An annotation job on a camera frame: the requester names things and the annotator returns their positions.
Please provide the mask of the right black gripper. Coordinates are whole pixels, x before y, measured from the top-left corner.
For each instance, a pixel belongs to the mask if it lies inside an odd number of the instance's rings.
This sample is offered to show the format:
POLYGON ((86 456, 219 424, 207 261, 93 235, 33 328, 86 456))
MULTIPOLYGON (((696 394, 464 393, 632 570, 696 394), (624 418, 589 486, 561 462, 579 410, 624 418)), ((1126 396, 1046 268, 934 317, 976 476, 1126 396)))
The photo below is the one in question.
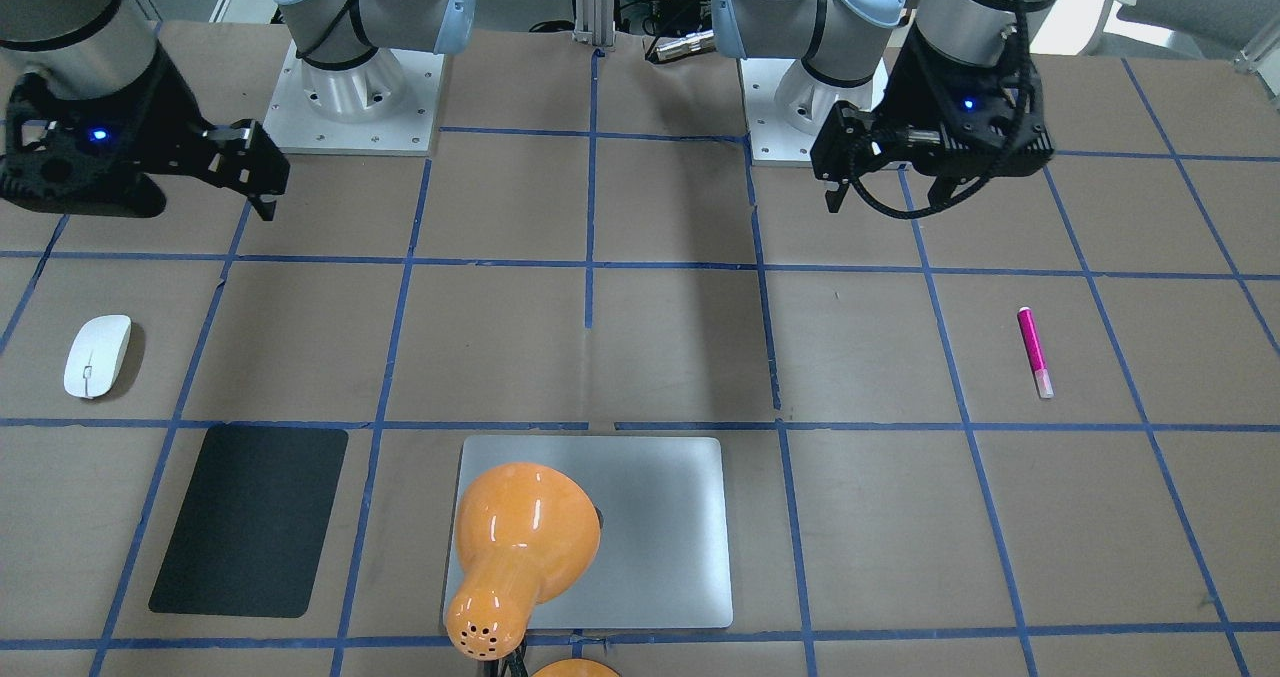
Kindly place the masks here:
POLYGON ((166 150, 165 166, 170 174, 196 177, 250 197, 261 221, 274 220, 278 197, 285 193, 291 175, 282 148, 252 118, 187 131, 166 150))

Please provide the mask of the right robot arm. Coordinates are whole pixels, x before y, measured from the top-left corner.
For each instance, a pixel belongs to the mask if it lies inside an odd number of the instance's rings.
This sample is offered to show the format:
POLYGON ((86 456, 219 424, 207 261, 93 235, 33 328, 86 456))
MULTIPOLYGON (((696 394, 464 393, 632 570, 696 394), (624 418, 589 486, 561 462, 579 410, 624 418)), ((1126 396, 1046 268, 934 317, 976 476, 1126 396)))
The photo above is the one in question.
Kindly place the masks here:
MULTIPOLYGON (((393 51, 466 49, 476 0, 274 0, 321 116, 364 122, 401 99, 393 51)), ((243 195, 264 221, 291 166, 264 125, 216 125, 128 0, 3 0, 20 74, 4 122, 3 198, 50 215, 156 218, 157 174, 243 195)))

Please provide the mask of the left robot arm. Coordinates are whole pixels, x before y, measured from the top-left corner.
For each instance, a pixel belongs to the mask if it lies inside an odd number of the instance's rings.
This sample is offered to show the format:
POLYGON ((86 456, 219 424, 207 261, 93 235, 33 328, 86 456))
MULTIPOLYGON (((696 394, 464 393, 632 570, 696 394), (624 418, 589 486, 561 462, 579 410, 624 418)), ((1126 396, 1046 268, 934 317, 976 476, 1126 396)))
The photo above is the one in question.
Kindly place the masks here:
POLYGON ((873 108, 852 95, 909 0, 710 0, 719 52, 791 59, 791 106, 815 131, 812 171, 837 212, 850 191, 895 220, 954 209, 1055 154, 1030 44, 1056 0, 918 0, 873 108))

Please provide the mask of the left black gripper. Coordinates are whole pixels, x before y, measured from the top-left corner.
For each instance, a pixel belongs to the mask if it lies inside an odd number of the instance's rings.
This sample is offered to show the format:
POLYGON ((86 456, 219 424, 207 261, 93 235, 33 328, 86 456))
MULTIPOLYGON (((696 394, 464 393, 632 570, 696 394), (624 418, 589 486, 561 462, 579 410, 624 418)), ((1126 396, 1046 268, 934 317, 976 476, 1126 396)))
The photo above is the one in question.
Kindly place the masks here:
MULTIPOLYGON (((831 215, 841 211, 854 179, 905 159, 906 147, 899 134, 895 131, 877 133, 873 113, 849 100, 832 104, 810 148, 813 177, 827 182, 826 209, 831 215)), ((931 207, 948 209, 957 189, 963 189, 963 177, 936 177, 931 186, 931 207)))

